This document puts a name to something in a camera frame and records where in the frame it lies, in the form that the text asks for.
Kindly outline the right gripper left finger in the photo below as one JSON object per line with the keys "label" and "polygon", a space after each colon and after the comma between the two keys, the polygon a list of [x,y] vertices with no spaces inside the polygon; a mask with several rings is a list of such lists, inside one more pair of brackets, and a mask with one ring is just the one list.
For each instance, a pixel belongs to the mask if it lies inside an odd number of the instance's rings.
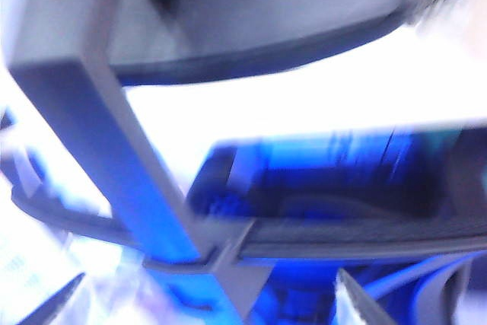
{"label": "right gripper left finger", "polygon": [[80,272],[77,274],[58,291],[46,299],[42,304],[36,307],[24,319],[22,319],[18,325],[51,324],[62,312],[69,300],[73,297],[75,291],[82,283],[85,276],[85,272]]}

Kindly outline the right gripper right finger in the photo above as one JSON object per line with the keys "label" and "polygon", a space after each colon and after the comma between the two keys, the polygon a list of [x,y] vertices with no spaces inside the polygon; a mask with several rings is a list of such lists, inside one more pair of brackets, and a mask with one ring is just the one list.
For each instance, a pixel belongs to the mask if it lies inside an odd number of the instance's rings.
{"label": "right gripper right finger", "polygon": [[381,324],[381,308],[343,268],[336,274],[336,324]]}

